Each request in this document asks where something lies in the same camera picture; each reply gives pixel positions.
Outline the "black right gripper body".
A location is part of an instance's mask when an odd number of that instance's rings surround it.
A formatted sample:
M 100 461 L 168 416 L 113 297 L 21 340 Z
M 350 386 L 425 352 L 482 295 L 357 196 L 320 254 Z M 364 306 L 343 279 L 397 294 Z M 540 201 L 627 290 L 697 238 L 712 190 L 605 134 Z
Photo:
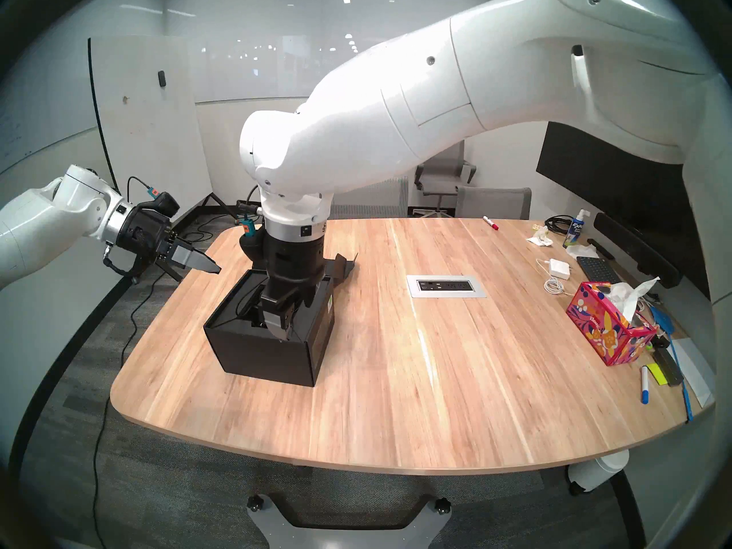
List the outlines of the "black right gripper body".
M 260 296 L 260 308 L 277 312 L 309 308 L 325 276 L 324 236 L 307 242 L 283 241 L 264 233 L 263 255 L 268 280 Z

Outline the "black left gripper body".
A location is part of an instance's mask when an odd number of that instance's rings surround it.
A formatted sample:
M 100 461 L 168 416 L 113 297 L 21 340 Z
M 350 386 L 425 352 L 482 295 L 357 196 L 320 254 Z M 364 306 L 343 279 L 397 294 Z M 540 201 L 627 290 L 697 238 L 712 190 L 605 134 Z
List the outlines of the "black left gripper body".
M 134 265 L 169 265 L 168 249 L 175 239 L 171 218 L 179 204 L 137 204 L 122 226 L 122 249 L 136 256 Z

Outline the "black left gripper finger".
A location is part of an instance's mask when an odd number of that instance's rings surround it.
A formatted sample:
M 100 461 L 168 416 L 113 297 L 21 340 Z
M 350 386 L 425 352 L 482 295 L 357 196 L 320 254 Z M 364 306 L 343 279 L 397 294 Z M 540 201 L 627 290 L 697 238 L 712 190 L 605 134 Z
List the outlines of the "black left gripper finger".
M 168 249 L 168 262 L 180 269 L 194 269 L 214 275 L 221 272 L 214 260 L 188 242 L 172 242 Z

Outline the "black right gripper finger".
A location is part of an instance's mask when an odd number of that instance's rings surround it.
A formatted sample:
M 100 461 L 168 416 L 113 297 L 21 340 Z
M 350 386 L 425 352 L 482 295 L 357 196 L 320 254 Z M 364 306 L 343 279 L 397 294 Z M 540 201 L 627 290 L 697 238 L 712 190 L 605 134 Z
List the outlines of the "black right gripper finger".
M 275 338 L 282 341 L 289 341 L 292 333 L 293 314 L 294 307 L 288 307 L 277 312 L 263 310 L 263 319 L 267 329 Z

